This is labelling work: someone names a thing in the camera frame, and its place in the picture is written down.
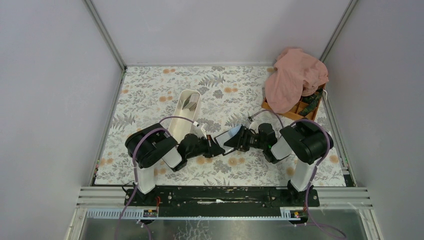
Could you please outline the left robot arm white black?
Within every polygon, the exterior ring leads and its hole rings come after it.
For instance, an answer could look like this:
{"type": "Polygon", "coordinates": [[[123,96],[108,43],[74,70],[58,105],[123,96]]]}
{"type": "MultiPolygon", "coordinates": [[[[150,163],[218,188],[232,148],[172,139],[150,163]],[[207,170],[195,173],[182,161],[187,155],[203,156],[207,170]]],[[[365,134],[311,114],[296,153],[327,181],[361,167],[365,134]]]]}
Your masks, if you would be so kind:
{"type": "Polygon", "coordinates": [[[188,159],[198,156],[210,159],[225,152],[210,135],[199,137],[188,133],[177,141],[159,123],[130,135],[124,145],[132,158],[134,185],[143,195],[156,187],[154,165],[157,162],[164,161],[176,172],[187,165],[188,159]]]}

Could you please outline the cream plastic oblong tray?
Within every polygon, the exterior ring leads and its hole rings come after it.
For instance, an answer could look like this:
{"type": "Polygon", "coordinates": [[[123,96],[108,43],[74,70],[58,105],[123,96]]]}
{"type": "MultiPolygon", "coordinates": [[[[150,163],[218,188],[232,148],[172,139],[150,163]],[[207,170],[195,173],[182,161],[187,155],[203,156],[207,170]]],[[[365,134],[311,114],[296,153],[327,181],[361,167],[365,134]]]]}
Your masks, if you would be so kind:
{"type": "MultiPolygon", "coordinates": [[[[173,116],[183,117],[194,122],[197,121],[201,108],[201,94],[198,104],[194,110],[190,111],[188,109],[182,109],[184,101],[193,93],[200,94],[197,90],[190,89],[185,89],[180,93],[173,116]]],[[[192,131],[193,128],[194,125],[188,120],[182,118],[172,118],[168,127],[168,131],[179,143],[185,137],[186,134],[189,134],[192,131]]]]}

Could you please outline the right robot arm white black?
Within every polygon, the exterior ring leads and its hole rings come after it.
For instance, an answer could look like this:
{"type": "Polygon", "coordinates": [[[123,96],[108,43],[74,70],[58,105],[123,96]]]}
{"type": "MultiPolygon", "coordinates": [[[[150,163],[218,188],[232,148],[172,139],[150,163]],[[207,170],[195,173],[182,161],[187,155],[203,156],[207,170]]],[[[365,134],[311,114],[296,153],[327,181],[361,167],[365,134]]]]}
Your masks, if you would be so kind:
{"type": "Polygon", "coordinates": [[[270,123],[261,123],[257,129],[237,126],[217,136],[215,141],[226,153],[259,149],[272,164],[295,154],[298,162],[287,185],[296,192],[304,192],[312,187],[318,165],[329,154],[334,141],[321,125],[306,118],[296,120],[279,132],[281,136],[277,137],[270,123]]]}

